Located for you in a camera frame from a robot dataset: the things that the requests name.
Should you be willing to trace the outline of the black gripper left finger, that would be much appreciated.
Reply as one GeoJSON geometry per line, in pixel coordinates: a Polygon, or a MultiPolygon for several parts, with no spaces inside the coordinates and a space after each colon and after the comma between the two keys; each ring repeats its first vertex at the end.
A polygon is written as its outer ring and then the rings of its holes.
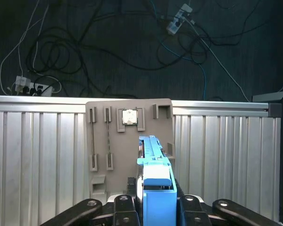
{"type": "Polygon", "coordinates": [[[59,213],[43,226],[139,226],[136,210],[136,179],[127,179],[125,194],[111,196],[106,204],[85,199],[59,213]]]}

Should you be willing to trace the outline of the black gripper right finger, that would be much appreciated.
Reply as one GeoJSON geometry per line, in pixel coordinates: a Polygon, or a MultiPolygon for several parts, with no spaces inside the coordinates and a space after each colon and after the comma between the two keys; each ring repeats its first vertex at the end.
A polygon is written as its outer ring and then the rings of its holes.
{"type": "Polygon", "coordinates": [[[277,222],[268,219],[234,201],[219,199],[212,205],[202,198],[184,194],[179,183],[177,187],[178,226],[276,226],[277,222]]]}

